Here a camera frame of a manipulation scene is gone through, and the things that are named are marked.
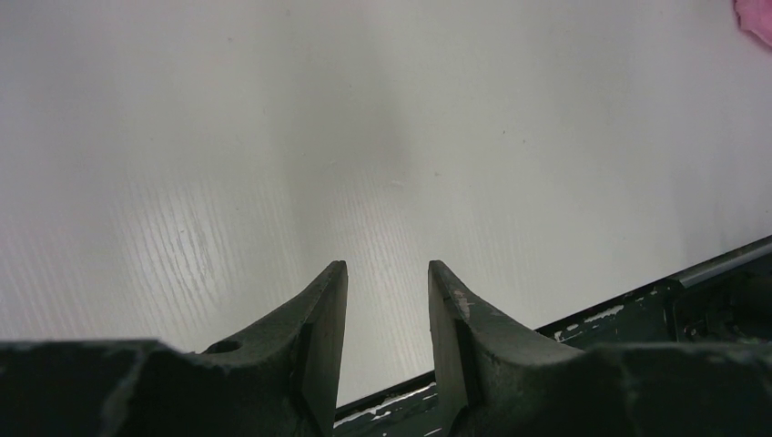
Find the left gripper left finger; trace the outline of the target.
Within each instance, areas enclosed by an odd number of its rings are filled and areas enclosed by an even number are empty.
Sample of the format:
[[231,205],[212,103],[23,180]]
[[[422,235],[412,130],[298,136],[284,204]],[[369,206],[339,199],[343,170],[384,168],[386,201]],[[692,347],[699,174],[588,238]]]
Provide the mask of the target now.
[[158,340],[5,341],[4,436],[330,436],[348,274],[201,353]]

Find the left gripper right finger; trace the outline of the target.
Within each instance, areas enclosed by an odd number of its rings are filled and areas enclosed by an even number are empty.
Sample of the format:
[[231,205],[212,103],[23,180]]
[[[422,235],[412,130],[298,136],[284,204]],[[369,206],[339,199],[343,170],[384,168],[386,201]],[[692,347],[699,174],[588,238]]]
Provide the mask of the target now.
[[447,436],[768,436],[771,349],[616,343],[531,330],[429,264],[438,416]]

